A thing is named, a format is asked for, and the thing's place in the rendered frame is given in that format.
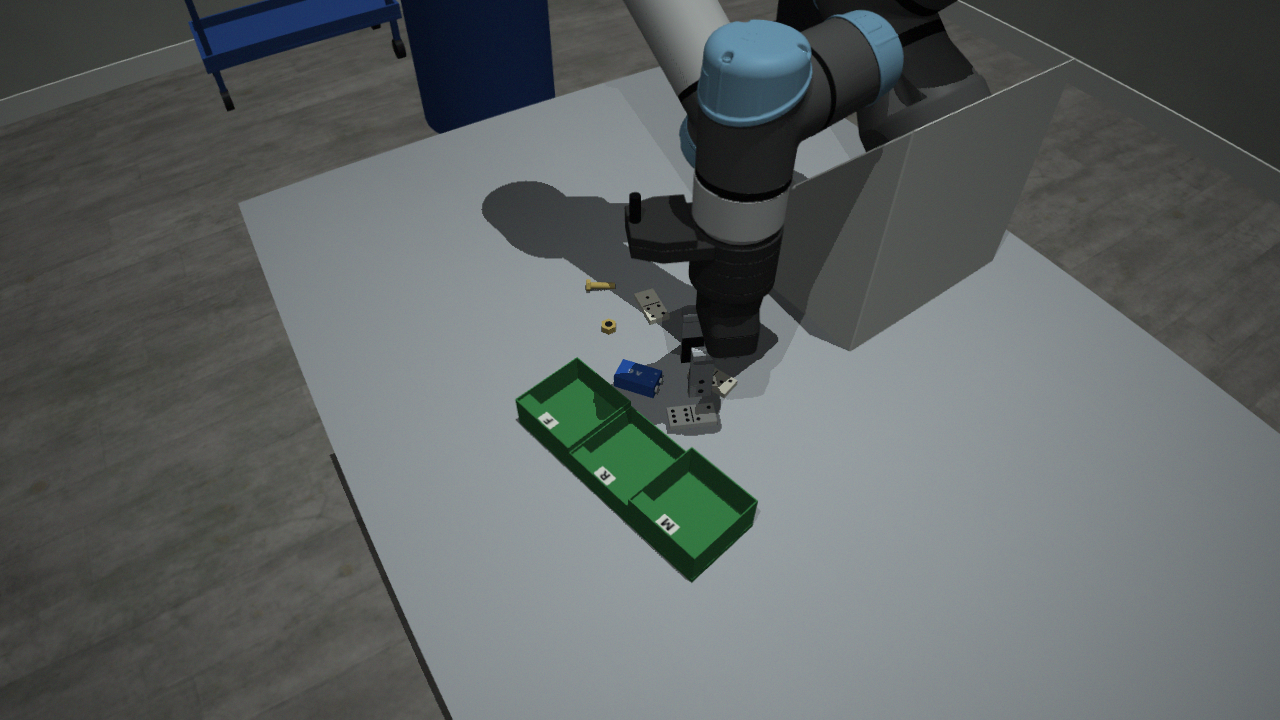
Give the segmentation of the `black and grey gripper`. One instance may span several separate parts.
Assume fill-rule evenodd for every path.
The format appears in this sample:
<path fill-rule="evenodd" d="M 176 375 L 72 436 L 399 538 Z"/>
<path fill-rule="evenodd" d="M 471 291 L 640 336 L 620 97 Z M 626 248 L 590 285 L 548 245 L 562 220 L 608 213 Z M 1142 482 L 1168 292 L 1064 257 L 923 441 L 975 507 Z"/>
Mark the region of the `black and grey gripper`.
<path fill-rule="evenodd" d="M 641 193 L 628 195 L 631 258 L 689 263 L 698 290 L 696 307 L 681 313 L 680 360 L 690 363 L 689 398 L 710 396 L 717 359 L 756 352 L 762 300 L 774 284 L 795 181 L 788 190 L 756 202 L 722 199 L 699 184 L 694 168 L 692 202 L 684 193 L 643 201 Z"/>

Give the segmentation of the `white domino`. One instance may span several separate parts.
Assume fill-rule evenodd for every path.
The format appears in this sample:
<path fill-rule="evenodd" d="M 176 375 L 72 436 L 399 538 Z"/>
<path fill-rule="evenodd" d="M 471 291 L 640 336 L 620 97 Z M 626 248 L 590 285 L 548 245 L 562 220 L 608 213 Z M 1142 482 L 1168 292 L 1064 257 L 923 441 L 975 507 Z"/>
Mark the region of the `white domino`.
<path fill-rule="evenodd" d="M 664 305 L 660 302 L 660 299 L 653 288 L 634 293 L 634 299 L 650 325 L 669 319 L 669 313 L 667 313 Z"/>
<path fill-rule="evenodd" d="M 724 374 L 724 372 L 721 372 L 714 366 L 712 392 L 724 398 L 727 395 L 730 395 L 731 389 L 733 389 L 735 386 L 737 386 L 736 379 L 733 379 L 731 375 Z"/>
<path fill-rule="evenodd" d="M 669 421 L 669 430 L 717 425 L 716 409 L 713 404 L 667 407 L 666 413 Z"/>

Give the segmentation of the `green three-compartment bin rack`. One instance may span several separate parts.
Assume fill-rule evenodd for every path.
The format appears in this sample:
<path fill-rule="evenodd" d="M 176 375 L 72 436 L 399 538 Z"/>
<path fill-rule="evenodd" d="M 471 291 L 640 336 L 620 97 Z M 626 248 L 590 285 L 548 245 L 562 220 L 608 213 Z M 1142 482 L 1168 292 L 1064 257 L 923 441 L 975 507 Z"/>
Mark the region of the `green three-compartment bin rack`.
<path fill-rule="evenodd" d="M 579 357 L 515 401 L 518 423 L 689 582 L 753 527 L 753 495 Z"/>

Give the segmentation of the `blue 9v battery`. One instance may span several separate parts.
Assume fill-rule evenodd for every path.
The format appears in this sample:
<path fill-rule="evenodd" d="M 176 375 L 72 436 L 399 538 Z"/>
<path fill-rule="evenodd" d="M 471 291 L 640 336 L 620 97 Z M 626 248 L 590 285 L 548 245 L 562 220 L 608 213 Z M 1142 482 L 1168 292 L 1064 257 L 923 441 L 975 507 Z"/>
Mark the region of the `blue 9v battery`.
<path fill-rule="evenodd" d="M 654 398 L 662 383 L 662 370 L 622 360 L 614 373 L 614 387 Z"/>

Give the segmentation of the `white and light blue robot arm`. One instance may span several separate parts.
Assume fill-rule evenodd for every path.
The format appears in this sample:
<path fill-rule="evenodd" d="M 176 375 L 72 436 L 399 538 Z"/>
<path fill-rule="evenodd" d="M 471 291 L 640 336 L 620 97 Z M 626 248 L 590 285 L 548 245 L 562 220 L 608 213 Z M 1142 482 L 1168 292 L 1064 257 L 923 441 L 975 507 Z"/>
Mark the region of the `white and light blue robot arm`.
<path fill-rule="evenodd" d="M 623 1 L 687 113 L 684 158 L 723 199 L 783 193 L 799 143 L 854 111 L 868 152 L 992 95 L 940 18 L 957 0 L 813 0 L 824 22 L 803 32 L 730 23 L 718 0 Z"/>

